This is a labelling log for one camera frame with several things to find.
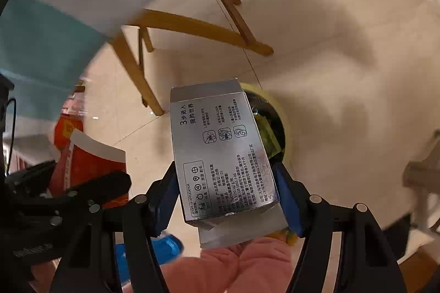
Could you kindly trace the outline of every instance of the chair leg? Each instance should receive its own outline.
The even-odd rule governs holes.
[[[144,69],[144,47],[142,46],[142,29],[138,29],[138,53],[139,53],[139,69],[142,72],[142,76],[145,78],[145,69]],[[148,107],[148,102],[144,97],[140,96],[142,104],[145,107]]]
[[[131,52],[130,46],[127,43],[126,38],[123,33],[120,33],[115,39],[110,42],[114,51],[116,52],[117,57],[119,58],[120,63],[124,66],[127,74],[130,76],[134,85],[142,95],[151,110],[154,112],[156,116],[161,116],[164,114],[164,111],[159,104],[156,96],[153,91],[151,91],[151,87],[145,80],[142,71],[137,64],[133,53]]]
[[[155,48],[153,47],[153,44],[151,43],[150,34],[148,33],[148,28],[140,29],[140,35],[144,39],[145,47],[147,48],[148,52],[153,52]]]

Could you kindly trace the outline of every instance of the wooden stool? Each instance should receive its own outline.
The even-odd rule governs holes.
[[[144,75],[144,53],[142,49],[142,40],[144,41],[148,52],[152,52],[154,50],[148,33],[148,28],[171,30],[205,37],[207,39],[249,49],[264,56],[273,54],[273,49],[269,45],[260,43],[255,39],[249,27],[236,9],[235,6],[240,5],[241,0],[221,0],[221,2],[232,18],[234,24],[237,26],[239,33],[205,21],[188,18],[186,16],[144,9],[135,20],[128,24],[130,26],[139,27],[139,63],[137,63],[135,60],[130,46],[128,45],[127,40],[122,32],[120,32],[119,35],[110,42],[114,51],[116,52],[116,55],[140,92],[142,96],[142,103],[144,106],[150,106],[155,115],[161,116],[164,114],[164,111],[156,96],[151,91],[151,88],[145,80]]]

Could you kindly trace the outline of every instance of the pink cloth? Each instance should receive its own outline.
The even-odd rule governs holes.
[[[203,250],[161,266],[170,293],[284,293],[292,277],[290,248],[260,237],[248,245]],[[131,285],[124,293],[131,293]]]

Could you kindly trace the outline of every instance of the floor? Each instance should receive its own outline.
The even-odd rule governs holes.
[[[349,207],[363,202],[382,227],[410,210],[403,169],[440,125],[439,5],[242,2],[240,13],[255,37],[274,48],[273,56],[150,30],[155,51],[144,50],[145,76],[163,108],[173,86],[234,77],[261,86],[287,115],[294,143],[287,166],[311,193]],[[155,0],[146,7],[236,31],[218,0]],[[136,53],[137,30],[124,31]],[[87,76],[86,133],[126,151],[131,195],[144,193],[173,160],[169,114],[156,117],[143,107],[108,45]],[[186,255],[198,255],[197,230],[183,222],[179,203],[169,231],[184,242]]]

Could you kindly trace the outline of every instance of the silver box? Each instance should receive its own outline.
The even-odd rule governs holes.
[[[246,94],[237,79],[171,89],[171,132],[185,221],[279,202]]]

